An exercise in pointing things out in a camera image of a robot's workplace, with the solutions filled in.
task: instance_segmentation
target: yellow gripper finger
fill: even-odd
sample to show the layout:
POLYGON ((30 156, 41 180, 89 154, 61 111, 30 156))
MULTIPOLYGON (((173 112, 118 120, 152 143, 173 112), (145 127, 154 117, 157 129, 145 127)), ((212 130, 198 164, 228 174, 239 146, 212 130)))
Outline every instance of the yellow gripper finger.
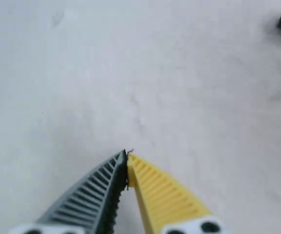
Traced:
POLYGON ((159 234, 168 224, 211 215, 188 189, 153 164, 128 157, 129 186, 135 188, 146 234, 159 234))

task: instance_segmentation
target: white floor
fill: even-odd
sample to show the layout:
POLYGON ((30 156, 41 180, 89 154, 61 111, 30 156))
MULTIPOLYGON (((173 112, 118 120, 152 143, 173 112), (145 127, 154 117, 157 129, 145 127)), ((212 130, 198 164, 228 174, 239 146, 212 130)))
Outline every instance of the white floor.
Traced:
MULTIPOLYGON (((123 148, 234 233, 281 233, 281 0, 0 0, 0 234, 123 148)), ((143 233, 132 191, 116 233, 143 233)))

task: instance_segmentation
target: hole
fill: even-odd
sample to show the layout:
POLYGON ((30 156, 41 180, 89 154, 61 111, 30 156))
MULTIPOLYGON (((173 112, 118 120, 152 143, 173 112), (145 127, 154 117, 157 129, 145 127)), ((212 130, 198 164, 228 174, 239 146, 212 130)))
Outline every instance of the hole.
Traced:
POLYGON ((171 230, 168 231, 167 234, 185 234, 185 233, 180 230, 171 230))
POLYGON ((220 227, 217 223, 205 222, 201 225, 201 229, 205 233, 217 233, 220 231, 220 227))
POLYGON ((33 230, 29 230, 24 234, 42 234, 42 232, 39 229, 33 229, 33 230))

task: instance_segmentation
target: white surface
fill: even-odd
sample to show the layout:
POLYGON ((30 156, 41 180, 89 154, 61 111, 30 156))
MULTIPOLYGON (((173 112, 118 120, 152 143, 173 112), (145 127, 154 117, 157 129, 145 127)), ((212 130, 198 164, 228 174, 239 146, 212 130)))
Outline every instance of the white surface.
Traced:
MULTIPOLYGON (((281 0, 0 0, 0 234, 122 148, 238 234, 281 233, 281 0)), ((143 233, 133 192, 116 233, 143 233)))

